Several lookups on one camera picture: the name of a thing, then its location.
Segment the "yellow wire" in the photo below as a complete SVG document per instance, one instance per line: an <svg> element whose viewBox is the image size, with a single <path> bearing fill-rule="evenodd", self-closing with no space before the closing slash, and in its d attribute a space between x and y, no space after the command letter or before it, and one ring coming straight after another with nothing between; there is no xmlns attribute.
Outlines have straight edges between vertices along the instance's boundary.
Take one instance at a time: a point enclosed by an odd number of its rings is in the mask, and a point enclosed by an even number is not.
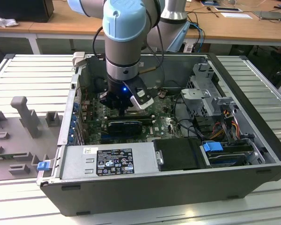
<svg viewBox="0 0 281 225"><path fill-rule="evenodd" d="M213 135L210 139L214 139L216 137L218 137L219 135L221 135L224 132L224 130L220 130L218 133L216 133L215 135Z"/></svg>

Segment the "black plastic cover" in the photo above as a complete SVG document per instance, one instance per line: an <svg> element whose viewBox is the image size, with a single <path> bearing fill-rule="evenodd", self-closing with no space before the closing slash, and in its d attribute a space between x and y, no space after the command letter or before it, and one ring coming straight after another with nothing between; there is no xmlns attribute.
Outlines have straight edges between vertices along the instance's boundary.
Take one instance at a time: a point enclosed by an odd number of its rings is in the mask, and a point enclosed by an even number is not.
<svg viewBox="0 0 281 225"><path fill-rule="evenodd" d="M160 171L205 169L200 140L175 138L154 140L155 151L160 151L164 164Z"/></svg>

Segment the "desk leg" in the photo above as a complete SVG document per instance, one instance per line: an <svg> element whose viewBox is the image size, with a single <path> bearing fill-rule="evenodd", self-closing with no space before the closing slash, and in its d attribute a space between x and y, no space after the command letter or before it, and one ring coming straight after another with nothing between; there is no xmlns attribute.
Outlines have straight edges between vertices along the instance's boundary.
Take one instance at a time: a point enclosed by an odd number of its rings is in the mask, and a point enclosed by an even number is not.
<svg viewBox="0 0 281 225"><path fill-rule="evenodd" d="M29 40L29 43L30 43L33 54L35 54L35 55L43 54L42 50L40 49L40 47L37 44L37 36L36 35L31 34L27 39Z"/></svg>
<svg viewBox="0 0 281 225"><path fill-rule="evenodd" d="M72 51L75 51L74 40L73 40L73 39L70 39L69 41L70 41L71 50L72 50Z"/></svg>

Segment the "power supply label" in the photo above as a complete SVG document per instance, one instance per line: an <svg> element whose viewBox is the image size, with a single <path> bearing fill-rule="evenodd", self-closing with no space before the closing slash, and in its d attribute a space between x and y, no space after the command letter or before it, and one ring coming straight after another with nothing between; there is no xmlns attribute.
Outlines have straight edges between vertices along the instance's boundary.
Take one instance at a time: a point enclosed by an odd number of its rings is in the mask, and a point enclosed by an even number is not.
<svg viewBox="0 0 281 225"><path fill-rule="evenodd" d="M96 173L98 176L134 173L132 149L98 150Z"/></svg>

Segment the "white label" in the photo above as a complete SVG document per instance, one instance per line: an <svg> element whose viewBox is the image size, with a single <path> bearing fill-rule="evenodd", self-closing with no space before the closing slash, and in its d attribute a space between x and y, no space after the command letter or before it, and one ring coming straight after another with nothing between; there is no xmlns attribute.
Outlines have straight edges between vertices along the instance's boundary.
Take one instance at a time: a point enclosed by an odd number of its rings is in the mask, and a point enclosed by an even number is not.
<svg viewBox="0 0 281 225"><path fill-rule="evenodd" d="M133 170L133 166L127 166L127 167L125 167L125 170Z"/></svg>
<svg viewBox="0 0 281 225"><path fill-rule="evenodd" d="M144 90L141 90L141 91L137 92L137 95L138 95L140 98L143 97L143 96L145 95Z"/></svg>
<svg viewBox="0 0 281 225"><path fill-rule="evenodd" d="M83 149L83 153L84 154L96 154L98 151L98 147L94 147L94 148L84 148Z"/></svg>

